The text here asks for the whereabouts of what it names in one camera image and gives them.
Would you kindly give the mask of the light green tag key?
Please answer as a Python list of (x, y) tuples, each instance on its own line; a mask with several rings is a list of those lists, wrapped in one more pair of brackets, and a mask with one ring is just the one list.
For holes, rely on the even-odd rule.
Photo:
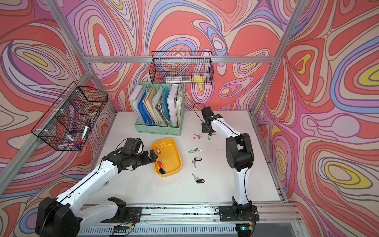
[(216, 135), (216, 133), (209, 133), (207, 139), (211, 140), (214, 135)]

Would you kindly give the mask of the yellow storage tray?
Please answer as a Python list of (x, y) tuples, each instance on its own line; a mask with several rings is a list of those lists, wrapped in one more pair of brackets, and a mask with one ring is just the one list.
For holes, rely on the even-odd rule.
[[(156, 153), (156, 148), (160, 148), (161, 154)], [(176, 142), (172, 138), (165, 138), (154, 142), (151, 149), (158, 155), (158, 159), (154, 162), (155, 172), (160, 177), (169, 177), (177, 174), (182, 168), (182, 160)], [(161, 161), (164, 165), (163, 169), (166, 174), (162, 175), (159, 172), (157, 162)]]

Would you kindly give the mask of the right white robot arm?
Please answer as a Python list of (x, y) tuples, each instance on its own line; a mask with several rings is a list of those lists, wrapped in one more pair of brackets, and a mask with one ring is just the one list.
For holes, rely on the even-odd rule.
[(204, 117), (202, 132), (217, 133), (225, 138), (226, 159), (234, 172), (234, 195), (230, 211), (220, 208), (221, 216), (232, 216), (237, 221), (258, 221), (258, 211), (253, 205), (249, 192), (249, 176), (255, 157), (248, 133), (241, 133), (230, 127), (221, 115)]

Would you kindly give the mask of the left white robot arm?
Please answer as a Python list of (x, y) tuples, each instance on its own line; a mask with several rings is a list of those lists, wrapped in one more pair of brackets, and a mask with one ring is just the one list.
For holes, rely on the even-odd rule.
[(132, 171), (154, 163), (154, 150), (136, 154), (120, 150), (103, 157), (101, 163), (79, 183), (55, 198), (47, 197), (38, 206), (35, 232), (40, 237), (75, 237), (79, 232), (100, 222), (137, 222), (126, 203), (117, 197), (96, 206), (82, 209), (87, 200), (103, 185), (124, 170)]

